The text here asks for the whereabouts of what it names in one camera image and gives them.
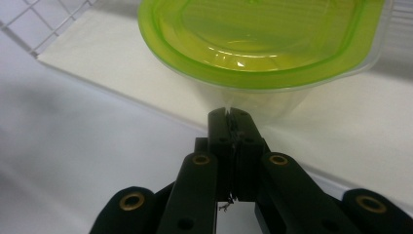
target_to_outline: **metal rivet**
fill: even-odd
[[[356,201],[359,206],[372,213],[383,214],[387,211],[386,205],[370,196],[359,195],[356,197]]]
[[[192,162],[196,165],[205,165],[209,163],[209,157],[206,155],[196,155],[195,157],[192,158]]]
[[[281,156],[281,155],[273,155],[270,157],[270,162],[273,164],[279,165],[279,166],[284,166],[288,164],[288,160]]]
[[[132,192],[124,196],[119,202],[119,207],[126,211],[133,211],[140,208],[145,202],[145,197],[140,192]]]

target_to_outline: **metal wire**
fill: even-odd
[[[0,20],[0,29],[3,31],[6,35],[8,35],[12,40],[14,40],[19,46],[21,46],[23,49],[25,49],[28,53],[31,55],[37,57],[46,47],[48,46],[47,44],[51,43],[53,40],[53,37],[58,37],[62,31],[62,28],[70,23],[71,21],[75,21],[78,17],[80,17],[80,13],[87,8],[89,8],[91,5],[93,5],[96,1],[98,0],[85,0],[82,1],[74,11],[70,11],[69,7],[64,4],[62,0],[56,0],[60,7],[65,11],[66,17],[57,25],[57,26],[52,26],[48,21],[45,19],[45,16],[42,16],[39,11],[36,10],[35,6],[38,5],[40,2],[45,1],[45,0],[34,0],[33,2],[29,2],[28,0],[22,0],[24,4],[27,6],[22,9],[19,13],[17,13],[12,19],[10,19],[7,22],[3,22]],[[41,40],[40,43],[37,45],[30,45],[28,43],[29,38],[23,38],[21,37],[18,33],[13,31],[12,25],[17,21],[20,20],[24,15],[26,15],[28,12],[32,12],[40,21],[43,23],[50,33]],[[398,34],[400,31],[401,33],[404,31],[411,32],[413,31],[413,1],[411,0],[395,0],[394,1],[394,10],[392,13],[392,19],[391,19],[391,29],[390,34]],[[394,44],[399,44],[399,43],[410,43],[406,42],[406,38],[403,38],[403,42],[400,42],[397,38],[392,38]]]
[[[81,16],[81,13],[86,11],[91,5],[93,5],[96,1],[98,0],[85,0],[82,1],[73,11],[70,11],[70,9],[63,3],[61,0],[56,0],[58,2],[58,5],[66,12],[66,17],[57,25],[57,26],[52,26],[46,19],[45,16],[42,16],[41,13],[39,13],[38,10],[36,10],[35,6],[38,5],[42,0],[35,0],[33,2],[29,2],[28,0],[22,0],[24,4],[27,6],[22,9],[19,13],[17,13],[12,19],[10,19],[7,22],[3,22],[0,20],[0,29],[3,31],[6,35],[8,35],[12,40],[14,40],[19,46],[21,46],[24,50],[26,50],[29,54],[33,55],[34,57],[37,57],[48,45],[50,44],[53,40],[53,37],[58,37],[62,31],[62,28],[67,25],[70,22],[75,21],[78,17]],[[23,16],[25,16],[27,13],[33,13],[37,19],[40,20],[40,22],[48,28],[49,33],[45,35],[40,43],[36,45],[30,45],[28,43],[29,38],[23,38],[21,37],[18,33],[13,31],[12,26],[14,23],[16,23],[18,20],[21,20]]]

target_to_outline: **white surface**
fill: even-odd
[[[176,179],[206,132],[44,67],[0,33],[0,233],[88,233],[119,190]],[[253,204],[217,233],[259,233]]]
[[[139,34],[137,7],[136,1],[100,1],[39,60],[204,127],[207,113],[222,103],[208,101],[194,82],[154,58]],[[260,130],[273,150],[343,184],[383,193],[412,211],[413,49],[408,42],[413,30],[408,24],[397,27],[371,71],[314,88],[292,113]]]

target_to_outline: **green lid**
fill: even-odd
[[[368,55],[384,0],[143,0],[141,34],[167,66],[250,90],[331,79]]]

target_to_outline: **plastic container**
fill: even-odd
[[[143,0],[138,22],[166,66],[215,86],[200,85],[206,98],[275,116],[297,105],[303,88],[371,67],[392,7],[391,0]]]

